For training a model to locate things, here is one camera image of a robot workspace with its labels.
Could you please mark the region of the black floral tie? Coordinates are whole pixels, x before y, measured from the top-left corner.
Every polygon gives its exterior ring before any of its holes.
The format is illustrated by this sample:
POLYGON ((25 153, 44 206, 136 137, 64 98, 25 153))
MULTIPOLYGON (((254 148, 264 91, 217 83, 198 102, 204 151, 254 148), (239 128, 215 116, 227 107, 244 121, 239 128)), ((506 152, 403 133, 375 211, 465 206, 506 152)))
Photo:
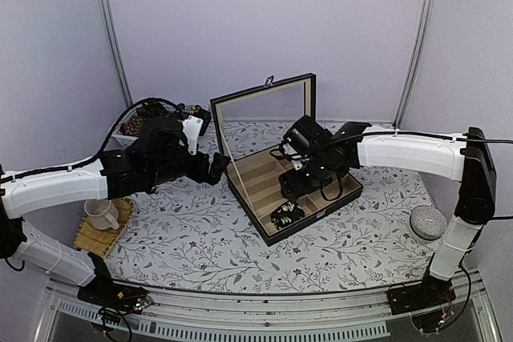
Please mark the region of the black floral tie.
POLYGON ((287 202, 280 205, 270 215, 270 220, 277 230, 303 219, 305 212, 296 202, 287 202))

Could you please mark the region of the black compartment storage box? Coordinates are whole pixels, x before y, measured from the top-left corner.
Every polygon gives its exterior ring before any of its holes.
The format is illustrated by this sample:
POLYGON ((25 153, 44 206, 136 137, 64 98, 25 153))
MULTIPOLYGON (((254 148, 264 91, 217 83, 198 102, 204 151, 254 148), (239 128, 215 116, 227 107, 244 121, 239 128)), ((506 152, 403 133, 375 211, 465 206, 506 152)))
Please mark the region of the black compartment storage box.
POLYGON ((211 100, 213 125, 220 152, 231 161, 226 168, 228 186, 236 200, 271 246, 314 224, 322 217, 358 198, 363 186, 345 170, 334 171, 310 162, 309 147, 327 142, 330 132, 317 124, 317 77, 307 73, 283 80, 269 77, 266 83, 211 100), (303 168, 321 181, 320 188, 298 201, 282 197, 278 177, 295 171, 286 160, 269 151, 290 144, 303 156, 303 168), (280 205, 296 202, 305 217, 277 230, 270 220, 280 205))

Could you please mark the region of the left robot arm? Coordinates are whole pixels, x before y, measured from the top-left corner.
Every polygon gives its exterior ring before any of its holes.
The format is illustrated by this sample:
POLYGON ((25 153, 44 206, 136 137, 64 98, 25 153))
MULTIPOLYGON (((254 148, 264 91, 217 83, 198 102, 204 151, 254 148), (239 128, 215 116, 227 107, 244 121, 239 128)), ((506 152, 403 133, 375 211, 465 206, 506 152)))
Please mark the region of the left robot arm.
POLYGON ((197 149, 202 121, 189 117, 149 119, 124 150, 100 151, 83 161, 16 173, 1 173, 1 257, 34 264, 79 289, 78 298, 126 310, 147 296, 142 288, 117 284, 103 259, 43 234, 23 219, 32 211, 65 203, 151 194, 162 183, 187 177, 215 185, 229 157, 197 149))

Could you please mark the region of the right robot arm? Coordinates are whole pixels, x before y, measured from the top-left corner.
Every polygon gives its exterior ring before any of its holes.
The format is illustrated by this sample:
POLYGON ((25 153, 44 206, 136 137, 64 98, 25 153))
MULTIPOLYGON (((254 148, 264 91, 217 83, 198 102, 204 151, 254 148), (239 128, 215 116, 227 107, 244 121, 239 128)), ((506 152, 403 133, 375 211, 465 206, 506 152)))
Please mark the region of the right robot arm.
POLYGON ((323 192, 333 180, 361 167, 401 168, 458 181, 454 214, 422 281, 387 295, 391 304, 407 308, 454 300, 451 279, 495 215, 496 170, 482 130, 442 135, 347 122, 331 133, 305 115, 285 132, 273 157, 293 163, 279 178, 281 194, 289 201, 323 192))

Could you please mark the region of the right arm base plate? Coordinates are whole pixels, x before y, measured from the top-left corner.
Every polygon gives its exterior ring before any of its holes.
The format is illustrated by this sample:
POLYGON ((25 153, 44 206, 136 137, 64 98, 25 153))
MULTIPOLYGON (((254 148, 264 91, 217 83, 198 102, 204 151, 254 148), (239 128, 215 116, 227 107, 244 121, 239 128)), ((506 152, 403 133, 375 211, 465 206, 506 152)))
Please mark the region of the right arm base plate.
POLYGON ((393 315, 449 304, 456 299, 452 284, 444 281, 400 284, 397 287, 390 287, 386 297, 393 315))

